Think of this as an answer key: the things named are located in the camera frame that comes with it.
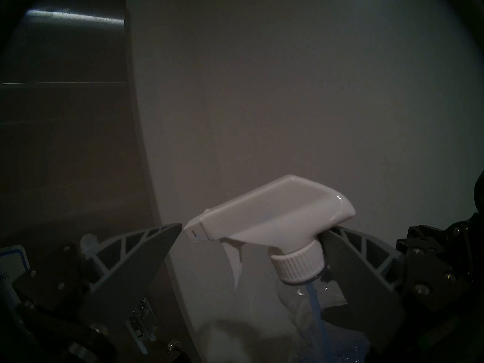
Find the stainless steel surface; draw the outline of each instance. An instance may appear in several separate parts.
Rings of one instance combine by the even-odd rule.
[[[34,268],[86,233],[103,241],[159,224],[124,15],[125,0],[39,0],[0,51],[0,246],[23,245]],[[200,361],[164,264],[147,295],[157,341],[143,356],[126,328],[110,330],[118,361],[172,361],[173,335]]]

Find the trigger sprayer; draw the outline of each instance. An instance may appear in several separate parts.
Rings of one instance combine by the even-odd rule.
[[[267,246],[281,281],[298,284],[324,269],[316,235],[355,214],[349,200],[337,191],[288,175],[205,210],[184,230],[192,242],[220,240],[232,267],[235,288],[245,243]]]
[[[276,286],[278,297],[292,314],[289,318],[298,329],[296,335],[304,339],[301,343],[296,341],[291,348],[291,363],[334,363],[339,358],[359,361],[361,352],[368,348],[365,337],[327,324],[321,318],[321,307],[346,303],[341,290],[334,281],[324,284],[323,280],[316,281],[325,267],[316,235],[355,214],[341,193],[288,175],[205,210],[184,230],[193,242],[219,240],[222,243],[232,267],[235,288],[242,270],[242,245],[268,247],[269,258],[281,282],[281,286],[279,282]]]

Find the gray wall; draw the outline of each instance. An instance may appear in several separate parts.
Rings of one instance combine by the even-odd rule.
[[[484,64],[444,0],[128,0],[164,222],[293,173],[394,244],[468,218],[484,168]],[[170,274],[207,361],[284,361],[293,328],[266,249],[180,236]]]

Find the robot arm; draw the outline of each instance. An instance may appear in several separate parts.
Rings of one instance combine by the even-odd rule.
[[[75,244],[53,251],[13,283],[17,305],[12,316],[30,332],[13,343],[27,339],[35,346],[34,336],[46,361],[115,362],[116,349],[103,331],[126,325],[147,354],[140,338],[155,339],[156,319],[147,301],[140,300],[181,229],[165,225],[91,242],[82,256]]]
[[[367,362],[482,356],[483,196],[484,172],[474,189],[479,213],[445,230],[411,226],[395,249],[341,227],[319,235],[354,323],[370,341]]]

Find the bolt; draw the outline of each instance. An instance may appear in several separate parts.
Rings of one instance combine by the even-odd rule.
[[[455,282],[455,276],[452,273],[445,273],[445,278],[449,281]]]
[[[425,251],[423,251],[423,249],[418,248],[418,247],[414,247],[414,248],[412,248],[412,251],[413,251],[414,253],[416,253],[417,255],[423,255],[423,254],[425,254]]]
[[[179,340],[171,340],[168,344],[168,354],[173,355],[177,352],[177,349],[182,348],[182,343]]]
[[[430,294],[429,287],[427,285],[424,285],[424,284],[416,284],[415,290],[417,291],[418,294],[421,294],[421,295],[429,295]]]

